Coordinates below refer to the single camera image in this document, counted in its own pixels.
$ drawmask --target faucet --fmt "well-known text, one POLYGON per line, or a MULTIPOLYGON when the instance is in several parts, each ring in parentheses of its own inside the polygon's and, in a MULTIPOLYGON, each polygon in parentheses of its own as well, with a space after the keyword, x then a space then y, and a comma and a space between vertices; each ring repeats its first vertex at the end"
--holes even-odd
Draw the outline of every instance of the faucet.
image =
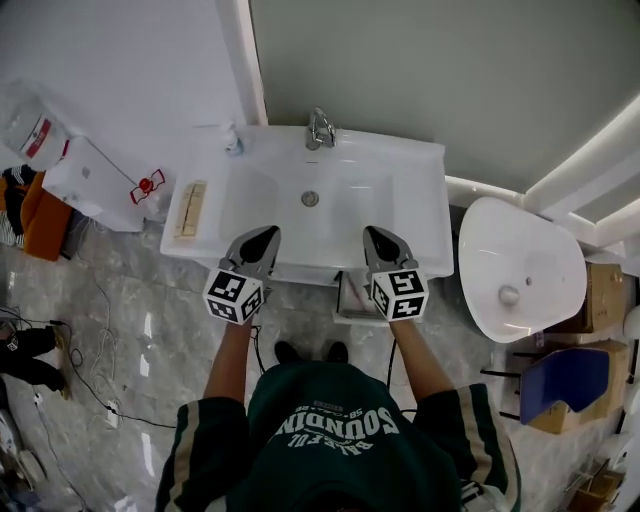
POLYGON ((307 126, 307 149, 315 151, 320 146, 333 148, 336 145, 336 129, 320 107, 315 107, 307 126))

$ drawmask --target black shoes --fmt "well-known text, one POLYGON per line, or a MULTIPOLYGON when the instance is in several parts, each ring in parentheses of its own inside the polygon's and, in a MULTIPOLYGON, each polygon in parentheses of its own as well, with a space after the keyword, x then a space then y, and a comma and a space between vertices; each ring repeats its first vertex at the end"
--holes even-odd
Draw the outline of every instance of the black shoes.
POLYGON ((349 351, 347 346, 341 341, 336 341, 327 354, 327 363, 348 363, 349 351))
MULTIPOLYGON (((297 363, 298 361, 302 361, 302 358, 298 355, 296 349, 286 341, 279 341, 276 343, 275 352, 276 359, 280 364, 297 363)), ((349 351, 347 350, 347 346, 341 341, 333 343, 329 349, 329 353, 327 354, 326 361, 327 363, 348 363, 349 351)))

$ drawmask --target green shirt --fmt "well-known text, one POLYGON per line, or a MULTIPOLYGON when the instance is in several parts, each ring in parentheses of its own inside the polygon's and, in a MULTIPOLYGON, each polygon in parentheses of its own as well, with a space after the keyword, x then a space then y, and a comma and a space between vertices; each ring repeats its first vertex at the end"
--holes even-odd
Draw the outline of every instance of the green shirt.
POLYGON ((425 398, 411 423, 382 382, 352 365, 278 365, 248 414, 228 398, 178 410, 156 510, 200 511, 226 497, 232 512, 459 512, 489 491, 517 511, 519 474, 499 421, 484 385, 425 398))

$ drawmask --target striped sleeve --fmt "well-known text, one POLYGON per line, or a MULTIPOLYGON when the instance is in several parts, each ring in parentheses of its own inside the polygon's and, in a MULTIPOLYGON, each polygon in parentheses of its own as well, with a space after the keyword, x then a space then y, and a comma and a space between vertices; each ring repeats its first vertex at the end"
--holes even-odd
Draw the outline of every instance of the striped sleeve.
POLYGON ((497 489, 505 509, 520 510, 520 473, 487 387, 474 384, 420 401, 414 425, 451 455, 458 476, 497 489))
POLYGON ((204 511, 246 474, 249 423, 230 398, 205 398, 178 409, 178 425, 156 496, 156 512, 204 511))

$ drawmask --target bottle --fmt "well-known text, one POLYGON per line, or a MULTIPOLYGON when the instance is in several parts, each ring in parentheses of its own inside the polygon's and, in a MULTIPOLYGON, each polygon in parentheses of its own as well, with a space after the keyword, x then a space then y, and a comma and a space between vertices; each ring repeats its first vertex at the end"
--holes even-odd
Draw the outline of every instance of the bottle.
POLYGON ((225 123, 220 129, 222 130, 222 140, 224 141, 224 150, 227 155, 237 156, 244 153, 244 145, 240 137, 238 137, 235 125, 233 123, 225 123))
POLYGON ((68 140, 62 123, 22 80, 0 86, 0 142, 34 171, 57 164, 68 140))

